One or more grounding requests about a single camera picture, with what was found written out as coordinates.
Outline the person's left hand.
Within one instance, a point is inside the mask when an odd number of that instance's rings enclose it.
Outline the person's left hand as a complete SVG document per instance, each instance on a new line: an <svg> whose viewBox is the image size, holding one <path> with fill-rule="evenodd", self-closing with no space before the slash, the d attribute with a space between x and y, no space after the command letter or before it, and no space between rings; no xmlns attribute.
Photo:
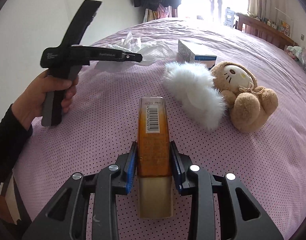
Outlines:
<svg viewBox="0 0 306 240"><path fill-rule="evenodd" d="M74 81L49 76L45 70L38 75L25 91L12 104L12 113L24 129L28 130L34 118L42 115L46 93L64 90L65 96L61 101L62 110L67 113L73 101L79 78Z"/></svg>

